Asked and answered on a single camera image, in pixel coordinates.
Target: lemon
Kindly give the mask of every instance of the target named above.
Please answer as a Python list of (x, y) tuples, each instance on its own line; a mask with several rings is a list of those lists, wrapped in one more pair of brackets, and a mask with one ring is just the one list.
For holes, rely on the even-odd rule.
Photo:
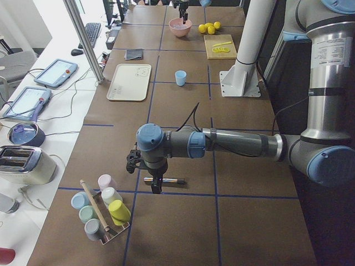
[(213, 27), (215, 27), (216, 30), (219, 30), (221, 28), (221, 23), (219, 21), (216, 21), (213, 23)]
[(209, 26), (209, 27), (207, 28), (207, 32), (208, 32), (209, 35), (213, 35), (213, 34), (216, 33), (216, 29), (215, 29), (215, 27), (213, 27), (213, 26)]
[(205, 24), (205, 26), (206, 26), (206, 29), (207, 29), (209, 26), (213, 26), (213, 23), (209, 23), (208, 22), (208, 23)]
[(200, 33), (206, 33), (207, 28), (204, 24), (199, 25), (199, 32)]

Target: black mouse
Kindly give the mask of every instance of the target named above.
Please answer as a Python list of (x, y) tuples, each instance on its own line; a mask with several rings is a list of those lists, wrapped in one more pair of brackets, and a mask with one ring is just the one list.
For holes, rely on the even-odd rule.
[(82, 51), (82, 50), (73, 49), (72, 52), (71, 52), (71, 55), (72, 55), (72, 56), (77, 56), (77, 55), (81, 55), (81, 54), (83, 54), (83, 53), (84, 53), (84, 51)]

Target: cutting board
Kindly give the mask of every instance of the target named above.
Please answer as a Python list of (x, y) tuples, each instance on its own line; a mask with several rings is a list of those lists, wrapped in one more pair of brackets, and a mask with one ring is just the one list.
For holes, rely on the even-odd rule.
[[(208, 59), (236, 59), (237, 51), (230, 34), (220, 34), (220, 35), (205, 35), (205, 46)], [(229, 53), (214, 53), (212, 51), (212, 46), (217, 43), (232, 42), (231, 44), (224, 44), (217, 47), (228, 47), (230, 50)]]

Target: toaster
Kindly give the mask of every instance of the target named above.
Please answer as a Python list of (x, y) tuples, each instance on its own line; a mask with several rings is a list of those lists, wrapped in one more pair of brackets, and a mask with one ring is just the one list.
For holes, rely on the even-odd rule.
[(57, 164), (41, 148), (0, 147), (0, 177), (12, 183), (41, 185), (52, 180)]

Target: blue tablet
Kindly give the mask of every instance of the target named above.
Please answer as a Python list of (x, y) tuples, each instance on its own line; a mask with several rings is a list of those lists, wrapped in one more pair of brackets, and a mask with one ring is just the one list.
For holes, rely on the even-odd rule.
[(44, 69), (34, 82), (51, 88), (58, 88), (76, 71), (78, 65), (63, 59), (57, 59)]
[(3, 117), (30, 120), (39, 104), (39, 98), (43, 98), (43, 105), (45, 105), (51, 95), (52, 91), (48, 88), (25, 87), (15, 101), (11, 103), (11, 107), (3, 114)]

